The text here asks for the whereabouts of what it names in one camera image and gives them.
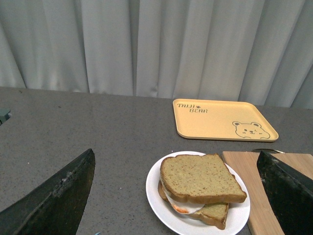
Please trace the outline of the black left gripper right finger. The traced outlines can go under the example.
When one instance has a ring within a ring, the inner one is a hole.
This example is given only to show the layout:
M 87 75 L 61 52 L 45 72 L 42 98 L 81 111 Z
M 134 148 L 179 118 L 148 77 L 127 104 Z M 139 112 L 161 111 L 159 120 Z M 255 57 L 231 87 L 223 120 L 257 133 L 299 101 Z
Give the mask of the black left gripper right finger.
M 257 169 L 268 201 L 286 235 L 313 233 L 313 180 L 261 151 Z

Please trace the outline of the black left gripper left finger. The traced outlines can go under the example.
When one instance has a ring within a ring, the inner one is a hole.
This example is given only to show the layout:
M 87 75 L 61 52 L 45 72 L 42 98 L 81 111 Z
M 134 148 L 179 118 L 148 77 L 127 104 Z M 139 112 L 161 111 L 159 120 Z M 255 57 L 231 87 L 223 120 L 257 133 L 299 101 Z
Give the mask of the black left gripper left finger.
M 90 194 L 95 155 L 88 149 L 0 213 L 2 235 L 74 235 Z

